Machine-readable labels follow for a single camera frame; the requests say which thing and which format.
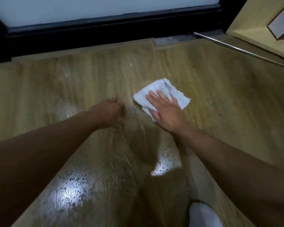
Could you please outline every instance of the frosted glass panel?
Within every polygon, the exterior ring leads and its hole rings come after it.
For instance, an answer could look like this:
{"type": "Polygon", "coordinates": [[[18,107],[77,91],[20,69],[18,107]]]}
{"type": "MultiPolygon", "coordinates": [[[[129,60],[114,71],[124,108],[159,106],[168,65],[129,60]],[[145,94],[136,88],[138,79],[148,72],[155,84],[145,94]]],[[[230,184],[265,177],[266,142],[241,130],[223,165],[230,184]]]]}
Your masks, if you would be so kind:
{"type": "Polygon", "coordinates": [[[217,4],[219,0],[0,0],[9,27],[217,4]]]}

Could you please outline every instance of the wooden floor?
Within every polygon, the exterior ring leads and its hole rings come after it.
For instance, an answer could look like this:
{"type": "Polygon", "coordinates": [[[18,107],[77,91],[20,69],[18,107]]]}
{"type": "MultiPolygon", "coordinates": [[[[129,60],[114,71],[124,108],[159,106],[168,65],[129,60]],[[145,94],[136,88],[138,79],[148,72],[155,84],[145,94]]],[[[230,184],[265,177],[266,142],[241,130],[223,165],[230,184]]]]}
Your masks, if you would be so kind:
{"type": "Polygon", "coordinates": [[[257,58],[210,42],[161,50],[143,42],[0,65],[0,140],[114,95],[125,102],[125,126],[92,134],[14,227],[185,226],[191,199],[213,207],[225,227],[253,226],[193,152],[133,102],[164,77],[191,98],[191,121],[284,168],[284,68],[257,58]]]}

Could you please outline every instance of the person's left hand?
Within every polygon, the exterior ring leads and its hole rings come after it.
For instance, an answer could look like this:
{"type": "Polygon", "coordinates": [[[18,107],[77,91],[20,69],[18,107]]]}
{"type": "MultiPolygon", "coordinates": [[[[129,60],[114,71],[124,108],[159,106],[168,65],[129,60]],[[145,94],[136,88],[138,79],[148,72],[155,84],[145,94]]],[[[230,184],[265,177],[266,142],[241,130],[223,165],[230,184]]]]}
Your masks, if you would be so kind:
{"type": "Polygon", "coordinates": [[[95,115],[98,128],[102,129],[124,122],[124,119],[120,116],[120,111],[123,106],[124,103],[119,101],[116,97],[104,100],[92,106],[89,111],[95,115]]]}

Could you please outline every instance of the white cloth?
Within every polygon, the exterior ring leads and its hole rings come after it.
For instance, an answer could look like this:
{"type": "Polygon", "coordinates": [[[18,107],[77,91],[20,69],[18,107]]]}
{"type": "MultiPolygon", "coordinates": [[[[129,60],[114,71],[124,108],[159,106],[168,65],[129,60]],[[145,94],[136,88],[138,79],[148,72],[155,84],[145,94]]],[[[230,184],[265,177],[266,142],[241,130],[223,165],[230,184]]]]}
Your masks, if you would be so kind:
{"type": "Polygon", "coordinates": [[[192,203],[189,208],[189,217],[189,227],[223,227],[215,212],[203,203],[192,203]]]}
{"type": "Polygon", "coordinates": [[[146,95],[149,91],[153,91],[155,94],[157,94],[157,90],[162,91],[162,93],[166,95],[170,99],[170,101],[171,97],[169,93],[172,94],[178,100],[178,104],[182,110],[190,102],[190,99],[187,98],[182,92],[178,91],[168,79],[164,78],[162,80],[156,80],[155,82],[144,87],[138,93],[135,93],[133,96],[133,99],[142,106],[142,110],[151,117],[153,122],[155,122],[156,120],[152,117],[148,109],[152,109],[154,111],[157,111],[157,109],[146,99],[146,95]]]}

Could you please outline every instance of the forearm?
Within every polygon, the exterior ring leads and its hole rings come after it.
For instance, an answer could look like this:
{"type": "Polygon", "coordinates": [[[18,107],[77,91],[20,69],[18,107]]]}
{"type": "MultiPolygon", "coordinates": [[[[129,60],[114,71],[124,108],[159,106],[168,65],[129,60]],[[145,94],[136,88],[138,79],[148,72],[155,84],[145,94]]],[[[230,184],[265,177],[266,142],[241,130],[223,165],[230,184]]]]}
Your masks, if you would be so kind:
{"type": "Polygon", "coordinates": [[[226,195],[254,223],[266,224],[266,221],[270,221],[273,225],[276,217],[284,220],[283,170],[234,148],[193,125],[187,125],[179,134],[205,164],[226,195]],[[276,213],[275,209],[283,210],[282,213],[276,213]]]}
{"type": "Polygon", "coordinates": [[[0,142],[0,226],[11,225],[97,129],[97,118],[72,118],[0,142]]]}

